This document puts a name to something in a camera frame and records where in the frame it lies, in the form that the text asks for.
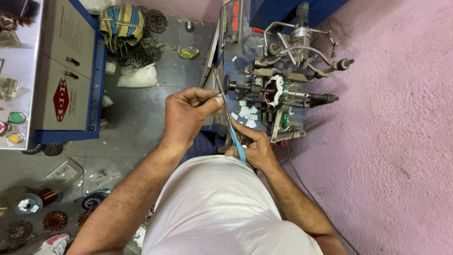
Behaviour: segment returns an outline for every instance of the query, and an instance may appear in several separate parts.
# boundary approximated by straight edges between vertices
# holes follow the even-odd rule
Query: scissors
[[[220,79],[219,79],[219,76],[217,75],[216,70],[214,70],[214,74],[216,76],[217,84],[219,84],[220,94],[222,94],[223,106],[225,106],[226,118],[228,119],[228,131],[230,131],[231,139],[233,140],[234,145],[236,145],[237,152],[239,153],[239,158],[241,159],[241,162],[245,163],[246,154],[244,153],[244,148],[242,148],[241,143],[239,142],[239,140],[237,140],[236,132],[234,131],[233,125],[231,124],[230,113],[228,112],[228,107],[227,107],[227,99],[225,97],[225,93],[223,92],[223,84],[220,83]]]

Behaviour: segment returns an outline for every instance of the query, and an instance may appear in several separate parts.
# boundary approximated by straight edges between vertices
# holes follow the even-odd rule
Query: white t-shirt
[[[143,255],[322,255],[316,241],[282,221],[250,165],[223,155],[180,165],[156,202]]]

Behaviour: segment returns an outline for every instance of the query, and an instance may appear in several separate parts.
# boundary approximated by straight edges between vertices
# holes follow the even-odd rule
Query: gray tiled floor
[[[61,210],[68,215],[68,224],[62,232],[69,232],[74,237],[79,229],[77,218],[84,210],[79,201],[73,200],[86,191],[114,188],[158,145],[164,133],[165,98],[184,88],[198,86],[215,24],[193,20],[195,30],[189,33],[184,29],[185,19],[168,16],[168,20],[169,28],[154,34],[154,37],[176,47],[193,46],[200,50],[200,54],[194,59],[183,59],[176,51],[163,53],[162,58],[156,61],[159,86],[151,88],[117,88],[119,66],[114,75],[106,75],[104,94],[114,104],[103,109],[103,117],[109,124],[100,132],[99,139],[74,141],[71,147],[65,147],[63,153],[56,157],[42,153],[28,156],[21,152],[0,151],[0,192],[14,186],[40,188],[44,184],[42,177],[66,157],[71,157],[87,171],[63,192],[61,203],[46,207],[33,219],[38,238],[29,245],[30,252],[22,249],[17,254],[31,253],[33,248],[51,236],[50,232],[43,231],[41,225],[50,211]],[[0,231],[7,228],[8,222],[17,220],[11,213],[7,218],[7,221],[0,221]]]

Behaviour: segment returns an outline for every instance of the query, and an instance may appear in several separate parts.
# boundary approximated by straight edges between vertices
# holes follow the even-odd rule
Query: door handle
[[[76,66],[80,65],[80,63],[78,61],[76,61],[75,59],[70,58],[70,57],[66,57],[66,61],[73,62],[74,65],[76,65]]]
[[[78,80],[79,77],[71,72],[64,72],[64,75],[71,76],[72,78]]]

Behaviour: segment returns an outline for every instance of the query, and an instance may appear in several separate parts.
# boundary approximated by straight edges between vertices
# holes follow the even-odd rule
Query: yellow push button
[[[8,141],[13,144],[21,143],[23,140],[24,137],[21,134],[14,133],[8,136]]]

